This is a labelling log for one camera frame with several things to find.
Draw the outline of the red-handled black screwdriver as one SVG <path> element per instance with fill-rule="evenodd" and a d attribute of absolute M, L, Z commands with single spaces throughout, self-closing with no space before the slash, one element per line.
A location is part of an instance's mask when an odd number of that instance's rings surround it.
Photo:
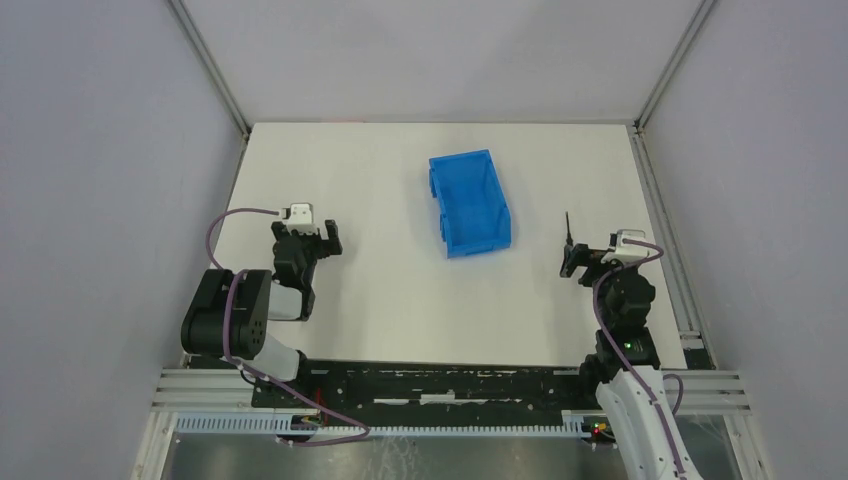
<path fill-rule="evenodd" d="M 571 233 L 570 215 L 569 215 L 568 211 L 566 211 L 566 213 L 565 213 L 565 223 L 566 223 L 566 246 L 571 247 L 571 246 L 574 245 L 574 241 L 573 241 L 573 237 L 572 237 L 572 233 Z"/>

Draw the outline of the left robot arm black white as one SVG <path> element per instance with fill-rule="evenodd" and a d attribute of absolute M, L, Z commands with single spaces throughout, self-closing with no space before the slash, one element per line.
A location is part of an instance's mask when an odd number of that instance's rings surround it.
<path fill-rule="evenodd" d="M 313 278 L 320 260 L 339 256 L 338 226 L 282 220 L 271 224 L 273 267 L 248 270 L 241 278 L 228 269 L 204 272 L 180 330 L 188 354 L 232 359 L 266 382 L 296 379 L 303 352 L 268 333 L 271 321 L 305 322 L 315 302 Z"/>

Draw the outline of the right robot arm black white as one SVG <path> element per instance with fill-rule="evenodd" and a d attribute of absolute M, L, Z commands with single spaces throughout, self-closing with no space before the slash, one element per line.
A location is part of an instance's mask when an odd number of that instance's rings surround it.
<path fill-rule="evenodd" d="M 578 282 L 592 291 L 599 326 L 595 351 L 579 367 L 582 388 L 611 424 L 629 478 L 698 479 L 675 421 L 679 406 L 668 401 L 667 376 L 647 327 L 656 289 L 639 268 L 664 251 L 624 233 L 612 240 L 604 250 L 572 239 L 564 247 L 560 275 L 584 271 Z"/>

